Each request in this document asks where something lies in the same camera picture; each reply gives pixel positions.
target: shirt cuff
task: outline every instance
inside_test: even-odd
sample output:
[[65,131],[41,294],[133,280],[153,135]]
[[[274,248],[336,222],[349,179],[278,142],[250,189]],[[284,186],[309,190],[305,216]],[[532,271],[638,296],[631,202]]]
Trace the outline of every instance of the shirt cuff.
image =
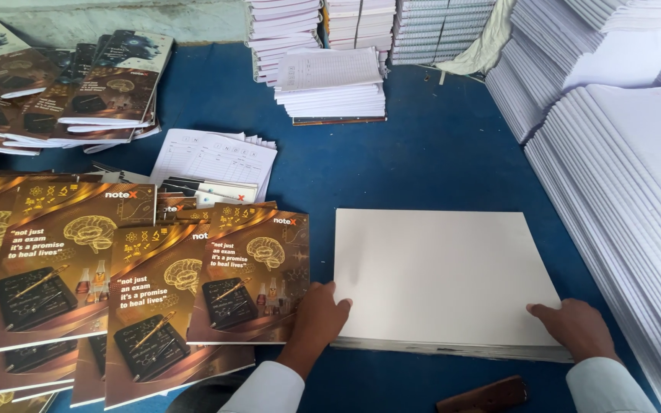
[[593,357],[576,364],[565,377],[577,411],[656,413],[637,381],[614,359]]
[[294,413],[305,381],[284,364],[265,361],[251,373],[219,413]]

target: human hand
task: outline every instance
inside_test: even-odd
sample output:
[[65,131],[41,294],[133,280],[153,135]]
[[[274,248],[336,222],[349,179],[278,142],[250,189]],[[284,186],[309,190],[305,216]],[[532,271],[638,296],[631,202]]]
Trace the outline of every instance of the human hand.
[[353,302],[346,298],[335,304],[335,282],[310,284],[298,306],[295,328],[277,362],[307,378],[326,345],[335,340],[348,320]]
[[527,311],[542,321],[547,332],[570,351],[576,363],[591,357],[621,362],[601,313],[585,301],[566,298],[561,309],[528,304]]

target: brown wooden piece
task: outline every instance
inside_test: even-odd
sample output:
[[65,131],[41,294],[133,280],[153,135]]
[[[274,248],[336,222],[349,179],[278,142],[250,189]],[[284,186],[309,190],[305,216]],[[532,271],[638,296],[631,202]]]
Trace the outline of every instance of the brown wooden piece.
[[438,401],[438,413],[491,413],[527,401],[527,385],[520,376],[511,376],[496,383],[473,389]]

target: notex logo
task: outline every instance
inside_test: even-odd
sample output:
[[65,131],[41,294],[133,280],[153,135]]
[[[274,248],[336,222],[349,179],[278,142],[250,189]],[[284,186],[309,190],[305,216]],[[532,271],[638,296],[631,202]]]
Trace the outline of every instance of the notex logo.
[[129,191],[129,192],[106,192],[104,194],[107,198],[136,198],[137,197],[137,192],[136,191]]
[[293,219],[293,218],[291,218],[291,219],[289,219],[289,220],[286,220],[286,219],[284,219],[284,218],[273,218],[273,219],[272,219],[272,222],[286,223],[287,225],[297,225],[297,224],[295,223],[295,221],[297,221],[297,220],[296,220],[296,219]]

